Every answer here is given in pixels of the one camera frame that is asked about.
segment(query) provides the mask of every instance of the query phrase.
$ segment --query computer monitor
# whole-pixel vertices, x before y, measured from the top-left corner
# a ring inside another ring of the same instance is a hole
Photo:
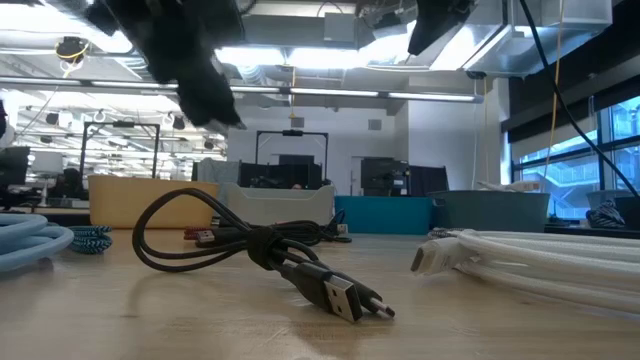
[[[0,150],[0,185],[24,185],[29,167],[28,147]]]

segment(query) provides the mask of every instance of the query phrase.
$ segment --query gray bin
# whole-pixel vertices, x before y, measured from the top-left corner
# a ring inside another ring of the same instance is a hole
[[[483,231],[544,232],[549,194],[443,191],[434,199],[433,225]]]

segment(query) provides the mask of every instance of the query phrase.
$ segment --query usb connector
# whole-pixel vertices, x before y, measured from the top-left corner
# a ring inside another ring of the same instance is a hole
[[[347,321],[358,321],[363,315],[362,307],[373,313],[382,311],[390,317],[395,315],[373,290],[322,263],[284,265],[280,273],[307,300]]]

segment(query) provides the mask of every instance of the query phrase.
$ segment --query wooden table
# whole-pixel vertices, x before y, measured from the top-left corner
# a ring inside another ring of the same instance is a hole
[[[188,250],[177,231],[159,249]],[[532,297],[451,272],[409,272],[422,240],[356,237],[320,258],[379,291],[395,320],[352,325],[309,305],[241,253],[188,274],[134,255],[129,231],[104,256],[63,252],[0,278],[0,359],[638,359],[640,321]]]

